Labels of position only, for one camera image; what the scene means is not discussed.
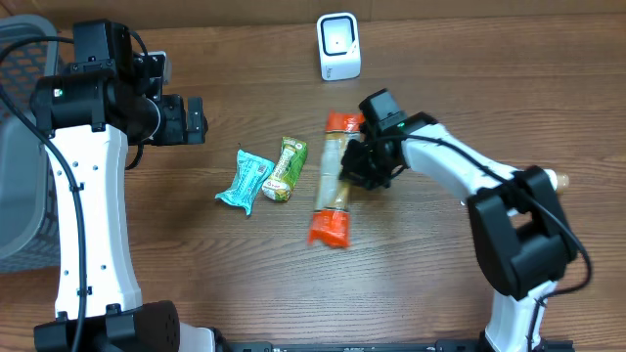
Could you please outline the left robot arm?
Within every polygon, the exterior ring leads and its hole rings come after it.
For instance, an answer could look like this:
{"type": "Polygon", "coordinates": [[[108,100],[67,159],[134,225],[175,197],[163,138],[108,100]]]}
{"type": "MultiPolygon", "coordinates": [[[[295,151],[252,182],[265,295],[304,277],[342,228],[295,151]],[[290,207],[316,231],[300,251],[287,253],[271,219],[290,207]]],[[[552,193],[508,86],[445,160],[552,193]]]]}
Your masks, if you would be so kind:
{"type": "Polygon", "coordinates": [[[55,174],[61,251],[56,317],[34,331],[39,351],[213,351],[208,328],[184,324],[168,300],[143,300],[128,244],[124,175],[132,146],[197,145],[198,97],[166,95],[169,61],[134,51],[137,34],[108,20],[73,27],[74,62],[40,79],[31,109],[55,174]]]}

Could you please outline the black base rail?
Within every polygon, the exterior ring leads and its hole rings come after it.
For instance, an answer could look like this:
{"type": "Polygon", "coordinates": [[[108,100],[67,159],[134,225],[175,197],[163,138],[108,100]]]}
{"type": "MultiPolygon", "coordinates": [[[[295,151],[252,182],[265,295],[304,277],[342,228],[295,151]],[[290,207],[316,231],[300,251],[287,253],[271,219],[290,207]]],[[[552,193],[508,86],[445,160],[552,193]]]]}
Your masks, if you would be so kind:
{"type": "Polygon", "coordinates": [[[488,351],[477,340],[441,339],[434,343],[381,344],[272,344],[270,342],[225,342],[217,351],[231,352],[478,352],[488,351]]]}

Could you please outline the mint green wipes packet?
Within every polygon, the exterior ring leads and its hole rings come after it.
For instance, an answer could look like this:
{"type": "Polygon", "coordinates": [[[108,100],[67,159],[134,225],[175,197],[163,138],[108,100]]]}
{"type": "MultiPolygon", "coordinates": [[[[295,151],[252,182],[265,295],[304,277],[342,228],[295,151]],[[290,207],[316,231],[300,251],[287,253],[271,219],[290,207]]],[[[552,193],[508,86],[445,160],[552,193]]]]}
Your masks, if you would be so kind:
{"type": "Polygon", "coordinates": [[[226,191],[216,194],[214,198],[243,208],[246,216],[250,216],[257,194],[274,167],[275,163],[269,159],[238,150],[233,182],[226,191]]]}

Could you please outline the grey plastic shopping basket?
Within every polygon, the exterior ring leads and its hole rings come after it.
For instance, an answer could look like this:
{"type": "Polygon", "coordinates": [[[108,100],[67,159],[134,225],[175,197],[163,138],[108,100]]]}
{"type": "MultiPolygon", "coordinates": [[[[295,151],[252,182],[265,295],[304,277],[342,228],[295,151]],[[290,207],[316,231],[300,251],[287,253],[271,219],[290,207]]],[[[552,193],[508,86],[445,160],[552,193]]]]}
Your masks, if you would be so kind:
{"type": "MultiPolygon", "coordinates": [[[[30,121],[29,99],[37,80],[55,75],[62,61],[57,42],[12,51],[1,64],[1,85],[30,121]]],[[[1,106],[1,272],[60,264],[54,176],[45,147],[1,106]]]]}

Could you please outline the orange spaghetti packet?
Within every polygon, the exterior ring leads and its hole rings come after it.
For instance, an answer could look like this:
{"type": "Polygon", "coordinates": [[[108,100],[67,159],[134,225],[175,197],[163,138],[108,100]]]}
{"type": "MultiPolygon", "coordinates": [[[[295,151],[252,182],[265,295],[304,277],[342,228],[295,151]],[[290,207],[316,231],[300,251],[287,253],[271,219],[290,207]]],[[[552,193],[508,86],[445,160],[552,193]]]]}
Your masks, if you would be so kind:
{"type": "Polygon", "coordinates": [[[320,241],[329,247],[350,245],[350,184],[339,179],[341,160],[348,143],[360,139],[362,113],[331,111],[325,129],[320,178],[314,211],[309,226],[308,243],[320,241]]]}

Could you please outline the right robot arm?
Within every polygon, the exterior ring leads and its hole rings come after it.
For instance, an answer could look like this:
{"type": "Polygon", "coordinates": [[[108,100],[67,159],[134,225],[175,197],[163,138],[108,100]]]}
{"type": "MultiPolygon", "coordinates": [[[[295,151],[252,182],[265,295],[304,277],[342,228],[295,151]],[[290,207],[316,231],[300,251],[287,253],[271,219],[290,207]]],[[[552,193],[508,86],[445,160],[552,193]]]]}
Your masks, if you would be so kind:
{"type": "Polygon", "coordinates": [[[540,326],[548,298],[580,249],[558,193],[567,178],[538,166],[519,170],[456,139],[434,117],[408,115],[385,89],[359,105],[364,139],[348,144],[340,176],[367,190],[389,187],[411,169],[436,181],[467,208],[478,265],[494,289],[491,318],[476,351],[570,351],[540,326]]]}

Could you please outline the green snack packet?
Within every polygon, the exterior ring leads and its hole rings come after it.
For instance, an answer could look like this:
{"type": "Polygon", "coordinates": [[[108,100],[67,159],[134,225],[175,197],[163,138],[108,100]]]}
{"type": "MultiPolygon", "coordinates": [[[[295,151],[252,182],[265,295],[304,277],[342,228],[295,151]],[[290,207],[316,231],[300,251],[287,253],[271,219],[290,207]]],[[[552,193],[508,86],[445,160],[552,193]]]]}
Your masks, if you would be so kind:
{"type": "Polygon", "coordinates": [[[308,156],[307,144],[292,137],[282,139],[281,155],[270,176],[262,185],[271,200],[288,201],[308,156]]]}

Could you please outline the white barcode scanner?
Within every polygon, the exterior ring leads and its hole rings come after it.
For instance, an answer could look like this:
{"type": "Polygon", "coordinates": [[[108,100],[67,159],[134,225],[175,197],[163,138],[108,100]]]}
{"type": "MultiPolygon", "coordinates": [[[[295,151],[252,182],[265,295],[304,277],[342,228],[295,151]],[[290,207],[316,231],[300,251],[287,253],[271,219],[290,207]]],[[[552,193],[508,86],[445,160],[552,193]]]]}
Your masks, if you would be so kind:
{"type": "Polygon", "coordinates": [[[358,77],[362,60],[355,16],[347,12],[323,15],[317,20],[316,30],[322,79],[358,77]]]}

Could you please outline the white tube gold cap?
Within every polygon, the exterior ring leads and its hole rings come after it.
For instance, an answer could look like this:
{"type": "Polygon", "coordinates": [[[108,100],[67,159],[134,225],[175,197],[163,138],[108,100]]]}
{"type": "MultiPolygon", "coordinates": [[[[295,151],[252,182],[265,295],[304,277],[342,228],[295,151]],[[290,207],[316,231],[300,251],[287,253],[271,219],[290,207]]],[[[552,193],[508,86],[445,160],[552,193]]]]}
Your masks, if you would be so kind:
{"type": "Polygon", "coordinates": [[[553,169],[545,169],[544,172],[549,176],[552,187],[558,195],[562,195],[570,185],[569,176],[553,169]]]}

